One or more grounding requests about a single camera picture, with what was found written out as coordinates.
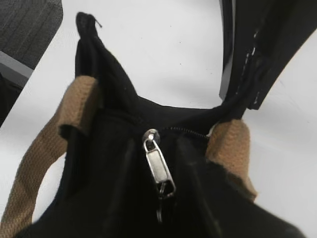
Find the tan strap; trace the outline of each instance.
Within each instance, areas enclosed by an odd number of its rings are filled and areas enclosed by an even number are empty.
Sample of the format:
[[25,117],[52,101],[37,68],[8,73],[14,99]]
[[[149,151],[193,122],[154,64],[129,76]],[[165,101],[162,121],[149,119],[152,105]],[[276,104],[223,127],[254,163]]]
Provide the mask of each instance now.
[[68,87],[56,113],[35,138],[19,165],[1,219],[0,238],[11,238],[32,223],[43,177],[66,151],[67,142],[58,134],[58,128],[71,125],[87,135],[99,95],[97,81],[92,77],[80,76]]
[[241,120],[217,124],[209,139],[206,157],[222,165],[228,171],[228,178],[248,196],[256,198],[249,179],[250,132]]

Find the fabric bag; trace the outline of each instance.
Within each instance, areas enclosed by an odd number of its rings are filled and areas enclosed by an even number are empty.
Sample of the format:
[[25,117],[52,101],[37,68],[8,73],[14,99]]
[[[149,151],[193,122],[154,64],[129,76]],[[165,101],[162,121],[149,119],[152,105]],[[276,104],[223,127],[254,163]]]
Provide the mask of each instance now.
[[[213,109],[161,106],[137,95],[92,15],[76,23],[76,78],[22,159],[1,238],[304,237],[253,203],[241,117],[261,70]],[[56,196],[32,224],[41,181],[64,152]]]

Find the zipper teeth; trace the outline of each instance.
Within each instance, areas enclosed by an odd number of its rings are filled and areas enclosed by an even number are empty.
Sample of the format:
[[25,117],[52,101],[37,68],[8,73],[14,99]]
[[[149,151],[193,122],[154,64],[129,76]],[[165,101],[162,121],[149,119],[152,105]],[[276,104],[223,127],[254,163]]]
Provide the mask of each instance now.
[[200,134],[198,132],[195,132],[193,130],[189,130],[189,129],[186,129],[186,128],[181,128],[181,127],[168,127],[168,128],[164,128],[163,130],[183,131],[183,132],[185,132],[187,134],[195,135],[195,136],[198,136],[198,137],[203,138],[203,139],[209,139],[209,137],[206,136],[206,135]]

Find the zipper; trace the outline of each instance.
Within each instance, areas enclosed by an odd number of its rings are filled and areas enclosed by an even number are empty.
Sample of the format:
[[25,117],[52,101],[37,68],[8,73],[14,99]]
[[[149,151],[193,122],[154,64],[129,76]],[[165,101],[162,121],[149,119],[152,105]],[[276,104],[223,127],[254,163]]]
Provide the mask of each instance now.
[[143,148],[151,170],[154,186],[158,193],[159,206],[157,209],[157,219],[160,224],[163,223],[163,209],[165,209],[166,200],[175,196],[176,186],[164,155],[159,148],[160,136],[156,129],[150,129],[143,135]]
[[185,134],[188,134],[188,135],[192,135],[192,136],[195,136],[195,137],[198,137],[198,138],[209,140],[209,137],[207,135],[203,135],[203,134],[200,134],[200,133],[198,133],[196,131],[189,130],[189,129],[186,129],[186,128],[166,127],[166,128],[161,129],[160,131],[165,131],[165,130],[178,131],[178,132],[182,132],[182,133],[185,133]]

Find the metal zipper pull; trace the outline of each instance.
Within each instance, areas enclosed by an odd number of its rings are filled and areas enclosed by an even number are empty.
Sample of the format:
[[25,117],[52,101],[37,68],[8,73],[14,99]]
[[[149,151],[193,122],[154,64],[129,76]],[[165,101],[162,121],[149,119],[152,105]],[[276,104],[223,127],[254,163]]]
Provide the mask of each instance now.
[[158,131],[155,129],[148,130],[143,136],[143,147],[159,195],[158,197],[159,199],[166,199],[175,194],[176,187],[158,144]]

